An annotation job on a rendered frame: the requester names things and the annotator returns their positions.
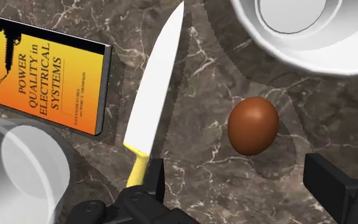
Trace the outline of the yellow-handled white knife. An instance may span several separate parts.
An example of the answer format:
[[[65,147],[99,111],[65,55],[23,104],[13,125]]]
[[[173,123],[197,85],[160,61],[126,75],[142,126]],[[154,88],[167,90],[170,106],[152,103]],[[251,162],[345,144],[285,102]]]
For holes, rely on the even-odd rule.
[[[184,2],[162,27],[144,69],[127,123],[123,145],[135,154],[126,187],[141,185],[165,104],[184,17]]]

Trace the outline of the white bowl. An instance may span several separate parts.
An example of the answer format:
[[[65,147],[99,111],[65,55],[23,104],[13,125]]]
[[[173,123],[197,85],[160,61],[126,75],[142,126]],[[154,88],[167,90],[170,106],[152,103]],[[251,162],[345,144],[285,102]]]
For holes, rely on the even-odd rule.
[[[358,75],[358,0],[230,0],[263,50],[311,73]]]

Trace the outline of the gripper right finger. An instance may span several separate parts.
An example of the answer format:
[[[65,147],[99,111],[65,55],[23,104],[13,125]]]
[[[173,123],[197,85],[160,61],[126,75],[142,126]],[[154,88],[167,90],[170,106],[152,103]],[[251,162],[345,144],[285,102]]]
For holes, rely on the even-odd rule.
[[[337,224],[358,224],[358,179],[319,153],[307,153],[303,184]]]

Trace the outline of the grey bowl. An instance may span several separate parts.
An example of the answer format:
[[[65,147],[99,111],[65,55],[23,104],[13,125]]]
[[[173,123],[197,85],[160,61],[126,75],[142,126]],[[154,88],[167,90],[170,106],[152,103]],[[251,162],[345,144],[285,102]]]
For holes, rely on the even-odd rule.
[[[0,224],[57,224],[74,181],[72,153],[46,124],[0,118]]]

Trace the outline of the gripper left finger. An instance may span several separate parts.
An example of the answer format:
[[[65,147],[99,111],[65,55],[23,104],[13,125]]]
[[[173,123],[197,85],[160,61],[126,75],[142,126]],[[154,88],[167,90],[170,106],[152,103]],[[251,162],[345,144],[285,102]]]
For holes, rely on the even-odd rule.
[[[142,185],[123,189],[110,206],[101,200],[80,202],[65,224],[198,224],[183,210],[164,206],[164,194],[163,159],[152,158]]]

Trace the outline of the brown egg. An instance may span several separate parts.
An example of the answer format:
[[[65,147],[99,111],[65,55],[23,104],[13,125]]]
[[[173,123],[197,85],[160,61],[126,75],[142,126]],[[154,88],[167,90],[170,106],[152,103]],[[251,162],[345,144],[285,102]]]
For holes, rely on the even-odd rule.
[[[230,144],[241,155],[258,155],[273,143],[279,123],[277,110],[269,100],[262,97],[242,100],[229,115]]]

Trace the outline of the orange and black book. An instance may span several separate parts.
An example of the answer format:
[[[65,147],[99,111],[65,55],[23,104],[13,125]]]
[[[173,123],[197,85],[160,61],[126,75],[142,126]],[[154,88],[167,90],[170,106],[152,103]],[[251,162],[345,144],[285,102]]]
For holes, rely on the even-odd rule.
[[[98,135],[112,46],[0,17],[0,105]]]

